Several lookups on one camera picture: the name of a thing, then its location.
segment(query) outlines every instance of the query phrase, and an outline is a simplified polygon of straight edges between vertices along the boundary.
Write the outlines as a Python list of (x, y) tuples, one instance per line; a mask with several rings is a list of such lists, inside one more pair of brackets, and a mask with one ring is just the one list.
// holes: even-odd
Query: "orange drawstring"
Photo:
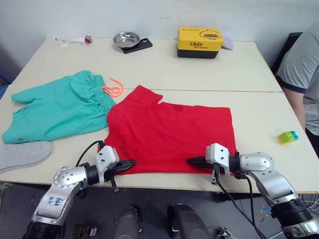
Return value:
[(105, 92), (106, 94), (108, 94), (110, 97), (118, 97), (121, 94), (123, 94), (124, 91), (124, 85), (122, 82), (117, 81), (113, 78), (110, 78), (112, 81), (115, 81), (116, 83), (118, 83), (121, 87), (117, 87), (117, 86), (113, 86), (113, 87), (108, 87), (108, 86), (102, 86), (103, 92)]

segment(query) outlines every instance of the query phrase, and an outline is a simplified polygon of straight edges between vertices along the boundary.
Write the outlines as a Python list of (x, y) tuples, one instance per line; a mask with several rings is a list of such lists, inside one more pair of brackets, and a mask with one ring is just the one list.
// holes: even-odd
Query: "white wall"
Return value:
[(318, 18), (318, 0), (0, 0), (0, 52), (21, 69), (46, 36), (132, 30), (151, 40), (174, 39), (179, 26), (196, 26), (255, 41), (272, 64), (288, 33)]

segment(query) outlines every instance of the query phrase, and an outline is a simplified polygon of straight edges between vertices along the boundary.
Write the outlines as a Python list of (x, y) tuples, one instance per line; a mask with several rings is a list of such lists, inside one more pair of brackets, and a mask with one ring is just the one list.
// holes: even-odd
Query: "black phone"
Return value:
[(148, 40), (147, 38), (144, 38), (144, 39), (140, 40), (138, 42), (138, 44), (136, 44), (133, 47), (122, 48), (122, 51), (125, 54), (127, 54), (127, 53), (131, 53), (131, 52), (134, 52), (134, 51), (139, 51), (139, 50), (142, 50), (142, 49), (145, 49), (145, 48), (149, 48), (149, 47), (152, 47), (152, 46), (153, 46), (153, 44), (150, 42), (150, 40)]

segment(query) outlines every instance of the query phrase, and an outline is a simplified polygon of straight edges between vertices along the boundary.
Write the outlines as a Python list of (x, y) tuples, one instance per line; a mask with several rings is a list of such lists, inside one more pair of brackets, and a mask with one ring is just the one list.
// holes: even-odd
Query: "white bracket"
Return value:
[(226, 147), (218, 143), (206, 147), (206, 161), (211, 164), (218, 163), (225, 169), (225, 175), (230, 175), (229, 151)]
[(104, 184), (104, 173), (109, 168), (112, 168), (118, 162), (119, 156), (115, 149), (105, 145), (95, 156), (96, 167), (99, 173), (100, 185)]

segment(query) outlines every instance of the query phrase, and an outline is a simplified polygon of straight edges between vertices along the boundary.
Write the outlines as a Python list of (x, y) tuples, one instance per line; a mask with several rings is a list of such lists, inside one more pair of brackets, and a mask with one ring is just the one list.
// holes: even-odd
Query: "red object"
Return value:
[(92, 43), (92, 38), (91, 38), (91, 36), (86, 35), (85, 38), (84, 38), (84, 41), (85, 41), (86, 43)]
[(137, 86), (112, 107), (105, 143), (120, 159), (137, 160), (126, 174), (148, 172), (211, 173), (188, 165), (187, 159), (205, 156), (206, 147), (219, 143), (236, 150), (229, 108), (158, 103), (161, 95)]

